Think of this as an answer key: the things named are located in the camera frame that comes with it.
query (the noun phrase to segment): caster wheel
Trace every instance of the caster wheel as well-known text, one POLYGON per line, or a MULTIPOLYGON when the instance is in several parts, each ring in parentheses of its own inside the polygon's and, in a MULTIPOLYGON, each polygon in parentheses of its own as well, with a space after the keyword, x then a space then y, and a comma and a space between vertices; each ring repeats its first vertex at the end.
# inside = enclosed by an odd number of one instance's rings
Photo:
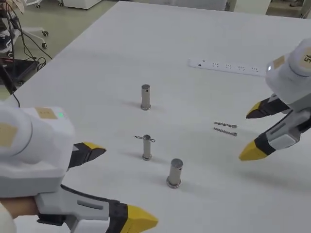
POLYGON ((42 48, 44 48, 45 50, 48 48, 48 45, 47 45, 47 43, 42 43, 42 48))
POLYGON ((9 58, 13 58, 13 53, 12 53, 12 52, 7 52, 6 55, 7 55, 9 58))
POLYGON ((49 32, 47 31, 43 31, 42 34, 46 37, 46 36, 49 36, 49 32))

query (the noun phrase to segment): floor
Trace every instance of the floor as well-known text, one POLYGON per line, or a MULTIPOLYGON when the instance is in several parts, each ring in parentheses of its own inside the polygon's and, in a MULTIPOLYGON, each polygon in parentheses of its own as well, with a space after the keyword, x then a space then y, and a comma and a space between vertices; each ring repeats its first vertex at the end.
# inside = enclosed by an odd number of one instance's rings
MULTIPOLYGON (((115 1, 103 0, 96 6, 85 11, 59 7, 57 0, 44 0, 41 3, 40 9, 36 9, 34 6, 29 6, 27 7, 25 14, 19 14, 19 17, 22 26, 43 27, 49 32, 49 36, 45 38, 48 44, 46 52, 51 57, 54 57, 115 3, 115 1)), ((267 14, 274 16, 299 17, 300 10, 301 8, 299 7, 289 7, 288 2, 274 0, 267 11, 267 14)), ((31 41, 26 40, 26 44, 34 56, 43 56, 43 53, 40 52, 31 41)), ((15 49, 16 58, 26 58, 23 54, 21 40, 17 41, 15 49)), ((9 94, 5 87, 0 85, 0 100, 4 100, 8 96, 9 94)))
POLYGON ((300 17, 302 7, 290 7, 289 1, 273 0, 267 11, 269 16, 300 17))

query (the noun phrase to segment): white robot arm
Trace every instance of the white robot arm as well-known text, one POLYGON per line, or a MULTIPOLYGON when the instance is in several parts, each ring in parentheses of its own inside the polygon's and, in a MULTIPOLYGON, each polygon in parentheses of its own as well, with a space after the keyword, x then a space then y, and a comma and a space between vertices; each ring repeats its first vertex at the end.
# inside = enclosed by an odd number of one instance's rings
POLYGON ((311 128, 311 38, 303 40, 290 54, 270 62, 266 82, 274 94, 255 104, 246 118, 279 112, 287 115, 246 146, 240 155, 242 161, 263 159, 291 147, 311 128))
POLYGON ((74 127, 57 107, 14 108, 0 103, 0 198, 34 196, 40 223, 72 233, 139 233, 158 220, 139 207, 80 193, 61 184, 67 170, 105 149, 74 144, 74 127))

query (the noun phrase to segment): power strip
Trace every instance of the power strip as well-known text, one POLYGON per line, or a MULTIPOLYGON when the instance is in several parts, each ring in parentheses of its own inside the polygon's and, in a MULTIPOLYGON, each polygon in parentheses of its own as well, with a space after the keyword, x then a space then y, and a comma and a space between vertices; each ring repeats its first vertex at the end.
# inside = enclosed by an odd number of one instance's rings
POLYGON ((266 69, 257 66, 247 66, 242 64, 211 62, 208 60, 189 59, 188 66, 200 69, 211 69, 229 73, 246 74, 254 76, 266 76, 266 69))

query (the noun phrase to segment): metal pin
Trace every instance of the metal pin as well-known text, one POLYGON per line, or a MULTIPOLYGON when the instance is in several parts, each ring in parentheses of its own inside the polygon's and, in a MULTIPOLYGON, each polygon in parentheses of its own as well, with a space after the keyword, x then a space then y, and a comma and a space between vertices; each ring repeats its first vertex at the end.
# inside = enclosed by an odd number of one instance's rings
POLYGON ((232 135, 232 136, 235 136, 235 137, 238 135, 237 133, 229 132, 229 131, 222 130, 222 129, 215 128, 215 127, 214 127, 214 130, 222 132, 222 133, 226 133, 226 134, 229 134, 229 135, 232 135))
POLYGON ((150 86, 145 84, 141 86, 141 106, 140 108, 147 111, 151 108, 150 105, 150 86))
POLYGON ((144 143, 144 153, 142 155, 142 159, 148 161, 151 159, 151 137, 149 135, 144 135, 143 143, 144 143))
POLYGON ((140 137, 140 136, 134 136, 134 138, 137 138, 137 139, 145 139, 144 137, 140 137))
POLYGON ((170 175, 166 179, 166 184, 170 188, 178 188, 181 184, 180 174, 183 167, 183 161, 180 159, 173 159, 171 161, 170 175))
POLYGON ((222 125, 222 126, 228 126, 231 128, 236 129, 238 126, 237 125, 230 125, 230 124, 226 124, 226 123, 222 123, 222 122, 214 122, 215 125, 222 125))

